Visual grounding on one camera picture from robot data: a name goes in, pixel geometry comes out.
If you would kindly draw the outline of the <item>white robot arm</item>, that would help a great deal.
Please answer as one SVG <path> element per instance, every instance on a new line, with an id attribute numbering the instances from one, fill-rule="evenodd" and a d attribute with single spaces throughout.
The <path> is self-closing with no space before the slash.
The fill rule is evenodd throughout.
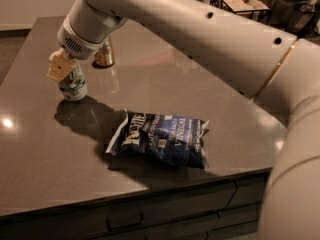
<path id="1" fill-rule="evenodd" d="M 57 38 L 77 59 L 134 20 L 287 128 L 258 240 L 320 240 L 320 47 L 196 0 L 76 0 Z"/>

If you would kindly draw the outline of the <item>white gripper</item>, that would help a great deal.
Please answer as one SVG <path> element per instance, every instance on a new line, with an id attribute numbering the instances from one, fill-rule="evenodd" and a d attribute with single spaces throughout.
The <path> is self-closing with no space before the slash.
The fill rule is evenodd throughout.
<path id="1" fill-rule="evenodd" d="M 49 56 L 48 76 L 60 83 L 84 60 L 96 52 L 113 31 L 128 18 L 125 0 L 76 0 L 66 16 L 58 41 L 63 48 Z"/>

